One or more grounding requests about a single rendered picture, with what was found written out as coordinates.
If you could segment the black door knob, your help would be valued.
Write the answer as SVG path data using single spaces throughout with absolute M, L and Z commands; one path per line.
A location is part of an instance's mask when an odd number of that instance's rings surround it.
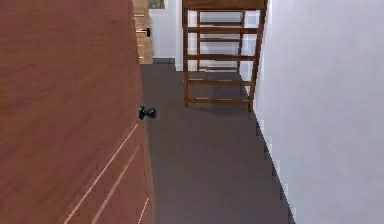
M 145 106 L 140 106 L 138 111 L 138 118 L 143 120 L 148 117 L 154 119 L 157 116 L 157 110 L 155 108 L 146 108 Z

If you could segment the brown wooden shelf rack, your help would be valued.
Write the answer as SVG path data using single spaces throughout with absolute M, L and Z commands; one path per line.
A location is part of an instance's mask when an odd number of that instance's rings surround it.
M 183 101 L 190 103 L 239 104 L 253 110 L 256 80 L 263 43 L 263 34 L 268 10 L 268 0 L 182 0 L 182 62 L 183 62 Z M 203 22 L 202 13 L 240 13 L 239 22 Z M 245 34 L 256 36 L 253 56 L 242 54 L 242 38 Z M 238 43 L 236 54 L 202 54 L 201 43 Z M 214 80 L 190 78 L 188 62 L 197 62 L 197 71 L 240 70 L 241 61 L 252 62 L 250 81 Z M 196 98 L 189 95 L 189 85 L 249 87 L 246 99 Z

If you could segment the light wooden room door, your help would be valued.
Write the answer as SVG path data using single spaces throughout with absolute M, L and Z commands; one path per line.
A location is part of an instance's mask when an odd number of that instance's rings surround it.
M 150 28 L 148 0 L 132 0 L 135 18 L 138 55 L 141 64 L 153 63 L 152 38 L 147 37 L 145 29 Z

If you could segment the reddish brown room door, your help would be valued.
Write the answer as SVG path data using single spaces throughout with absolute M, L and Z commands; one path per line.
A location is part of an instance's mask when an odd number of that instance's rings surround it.
M 132 0 L 0 0 L 0 224 L 155 224 Z

